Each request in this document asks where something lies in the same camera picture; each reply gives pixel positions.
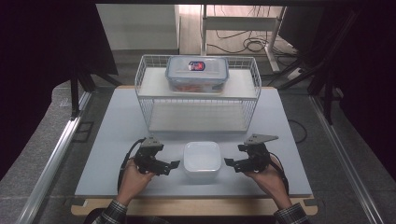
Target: plaid sleeve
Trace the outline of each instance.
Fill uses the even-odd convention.
[[[308,217],[299,203],[274,213],[279,224],[309,224]]]
[[[121,224],[125,220],[127,207],[113,200],[108,208],[99,216],[93,224]]]

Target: white wire rack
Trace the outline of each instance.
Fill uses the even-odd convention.
[[[262,81],[251,57],[226,57],[229,79],[220,94],[171,91],[170,55],[144,55],[135,77],[137,99],[150,132],[246,132]]]

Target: white tabletop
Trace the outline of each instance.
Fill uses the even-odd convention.
[[[164,144],[156,158],[160,161],[181,161],[170,175],[155,176],[141,197],[172,198],[232,198],[266,197],[248,177],[235,173],[224,160],[216,178],[194,180],[183,166],[183,149],[189,142],[213,141],[219,144],[222,158],[242,160],[248,157],[237,145],[253,133],[277,135],[279,139],[265,143],[268,150],[281,160],[290,182],[290,196],[312,195],[300,155],[294,143],[282,103],[276,89],[262,89],[247,133],[155,133]],[[116,89],[92,152],[87,160],[76,195],[86,198],[111,198],[117,194],[120,165],[131,145],[149,136],[134,89]]]

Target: black strap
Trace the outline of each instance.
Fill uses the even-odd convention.
[[[270,160],[270,164],[280,174],[280,178],[282,179],[283,184],[285,185],[286,193],[289,195],[289,180],[286,178],[285,172],[282,169],[280,169],[280,167],[276,163],[274,163],[272,160]]]
[[[146,140],[146,138],[142,138],[142,139],[137,140],[137,141],[132,145],[131,149],[129,149],[128,153],[125,155],[124,161],[122,162],[122,165],[121,165],[121,168],[120,168],[119,181],[118,181],[118,184],[117,184],[117,192],[120,190],[120,186],[121,186],[123,174],[124,174],[124,171],[125,171],[125,166],[126,166],[126,163],[127,163],[128,160],[129,160],[130,156],[131,156],[132,150],[134,150],[134,147],[136,147],[137,144],[139,144],[139,143],[141,144],[141,143],[144,142],[145,140]]]

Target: container lid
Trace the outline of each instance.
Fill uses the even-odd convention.
[[[168,78],[228,78],[228,63],[223,57],[172,56],[166,67]]]
[[[190,142],[184,147],[184,167],[189,172],[215,172],[221,166],[219,145]]]

